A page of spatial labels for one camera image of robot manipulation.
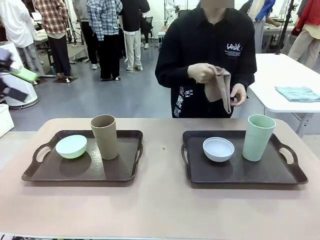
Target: red jacket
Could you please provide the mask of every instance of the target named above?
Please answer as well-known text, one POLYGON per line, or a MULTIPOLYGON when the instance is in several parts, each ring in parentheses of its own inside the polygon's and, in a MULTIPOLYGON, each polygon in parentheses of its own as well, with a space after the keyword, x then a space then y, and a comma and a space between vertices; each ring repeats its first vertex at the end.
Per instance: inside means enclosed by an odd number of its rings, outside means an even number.
POLYGON ((301 30, 305 24, 320 25, 320 0, 309 0, 303 10, 296 29, 301 30))

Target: green cup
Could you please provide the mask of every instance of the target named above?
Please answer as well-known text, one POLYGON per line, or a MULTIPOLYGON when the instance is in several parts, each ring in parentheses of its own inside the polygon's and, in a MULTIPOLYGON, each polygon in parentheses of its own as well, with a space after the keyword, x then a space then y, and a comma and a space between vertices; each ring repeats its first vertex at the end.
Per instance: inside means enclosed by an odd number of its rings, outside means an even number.
POLYGON ((242 155, 251 162, 259 161, 276 127, 276 121, 264 115, 248 118, 242 155))

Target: light blue towel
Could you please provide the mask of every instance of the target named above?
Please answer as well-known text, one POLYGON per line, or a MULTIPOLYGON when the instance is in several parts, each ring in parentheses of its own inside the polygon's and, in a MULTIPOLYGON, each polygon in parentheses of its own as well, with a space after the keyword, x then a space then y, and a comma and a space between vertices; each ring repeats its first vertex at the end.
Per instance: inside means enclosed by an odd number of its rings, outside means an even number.
POLYGON ((314 103, 320 102, 320 95, 314 93, 310 88, 302 87, 279 87, 276 86, 277 90, 281 95, 283 95, 290 102, 296 103, 314 103))

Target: brown tray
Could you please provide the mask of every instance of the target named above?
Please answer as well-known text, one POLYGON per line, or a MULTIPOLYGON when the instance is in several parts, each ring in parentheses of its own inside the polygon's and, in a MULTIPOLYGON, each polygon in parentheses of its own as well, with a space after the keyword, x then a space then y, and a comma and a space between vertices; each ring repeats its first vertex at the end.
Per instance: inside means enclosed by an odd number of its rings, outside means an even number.
POLYGON ((308 182, 307 176, 299 167, 297 154, 289 146, 281 143, 276 135, 272 134, 262 159, 257 162, 248 161, 242 156, 245 136, 246 131, 184 132, 181 153, 186 178, 193 184, 207 185, 300 185, 308 182), (225 138, 233 143, 234 154, 228 161, 213 162, 206 157, 203 143, 211 137, 225 138), (279 152, 282 148, 292 154, 292 164, 288 164, 279 152))
POLYGON ((22 175, 25 181, 50 182, 128 182, 136 176, 143 152, 143 133, 138 130, 116 131, 119 155, 113 160, 102 160, 97 142, 91 130, 62 130, 33 154, 31 165, 22 175), (66 159, 56 151, 57 143, 71 135, 87 138, 86 152, 76 159, 66 159), (39 152, 49 147, 42 162, 37 160, 39 152))

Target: beige table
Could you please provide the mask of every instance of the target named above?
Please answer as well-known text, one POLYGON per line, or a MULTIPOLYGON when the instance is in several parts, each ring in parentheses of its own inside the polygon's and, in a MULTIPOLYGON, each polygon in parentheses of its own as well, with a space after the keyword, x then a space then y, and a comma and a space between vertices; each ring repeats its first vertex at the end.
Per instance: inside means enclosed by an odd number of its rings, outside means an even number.
POLYGON ((180 147, 186 130, 243 130, 239 119, 117 119, 141 130, 144 152, 127 187, 43 186, 21 180, 37 147, 59 130, 90 129, 89 119, 48 121, 0 171, 0 231, 77 238, 320 239, 320 162, 282 121, 309 183, 294 189, 194 189, 180 147))

